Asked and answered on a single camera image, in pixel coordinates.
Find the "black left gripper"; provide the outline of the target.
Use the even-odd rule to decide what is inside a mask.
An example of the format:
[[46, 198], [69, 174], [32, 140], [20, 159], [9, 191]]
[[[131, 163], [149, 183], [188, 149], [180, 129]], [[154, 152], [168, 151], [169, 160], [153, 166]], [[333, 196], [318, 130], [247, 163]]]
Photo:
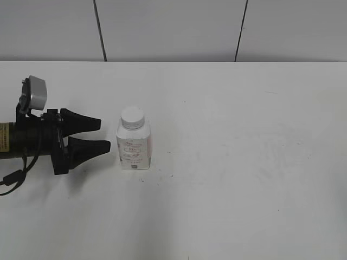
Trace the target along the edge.
[[31, 110], [21, 112], [21, 106], [16, 107], [15, 143], [20, 151], [27, 155], [39, 157], [49, 155], [55, 175], [69, 173], [80, 164], [111, 149], [107, 140], [82, 140], [68, 138], [67, 147], [63, 137], [73, 134], [98, 131], [101, 119], [74, 113], [66, 108], [48, 109], [41, 116], [34, 116]]

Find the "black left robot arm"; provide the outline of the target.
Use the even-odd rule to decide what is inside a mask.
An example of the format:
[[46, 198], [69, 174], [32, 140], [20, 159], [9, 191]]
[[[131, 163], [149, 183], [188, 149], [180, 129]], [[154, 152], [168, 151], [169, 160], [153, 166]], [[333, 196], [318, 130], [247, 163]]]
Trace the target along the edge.
[[82, 140], [73, 134], [98, 131], [101, 120], [66, 108], [48, 109], [40, 117], [26, 116], [16, 108], [16, 121], [1, 123], [1, 159], [49, 155], [54, 174], [67, 174], [87, 160], [111, 149], [107, 140]]

